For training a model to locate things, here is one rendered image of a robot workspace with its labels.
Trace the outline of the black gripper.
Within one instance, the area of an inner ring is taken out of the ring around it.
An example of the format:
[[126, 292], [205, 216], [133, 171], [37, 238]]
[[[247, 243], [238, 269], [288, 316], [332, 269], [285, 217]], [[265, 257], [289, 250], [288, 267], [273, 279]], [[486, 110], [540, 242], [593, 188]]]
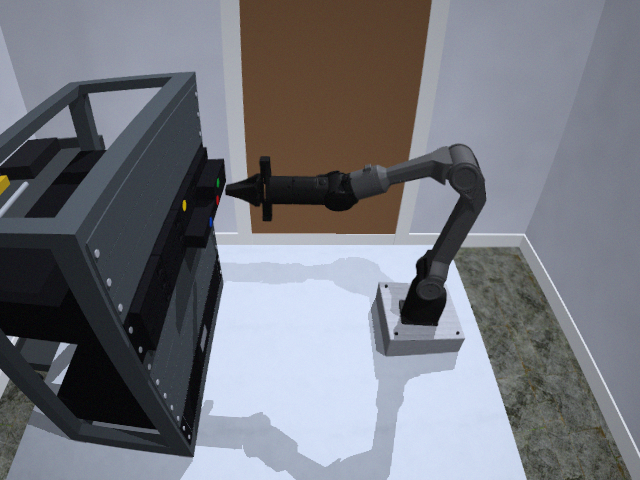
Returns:
[[255, 207], [260, 207], [262, 203], [262, 220], [272, 221], [272, 204], [293, 204], [293, 176], [272, 176], [270, 156], [260, 156], [259, 165], [260, 173], [245, 180], [227, 184], [225, 194], [242, 199]]

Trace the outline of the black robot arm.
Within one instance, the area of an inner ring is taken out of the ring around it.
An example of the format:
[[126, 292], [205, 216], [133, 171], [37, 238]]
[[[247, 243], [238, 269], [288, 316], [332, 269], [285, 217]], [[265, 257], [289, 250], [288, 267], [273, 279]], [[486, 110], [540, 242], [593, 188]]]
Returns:
[[449, 180], [460, 197], [433, 248], [417, 260], [417, 283], [415, 277], [406, 299], [399, 300], [402, 324], [438, 326], [447, 301], [449, 266], [486, 203], [485, 178], [473, 155], [470, 147], [457, 143], [388, 168], [368, 164], [348, 174], [337, 170], [293, 176], [293, 204], [346, 211], [358, 200], [386, 193], [393, 184], [431, 177], [445, 185]]

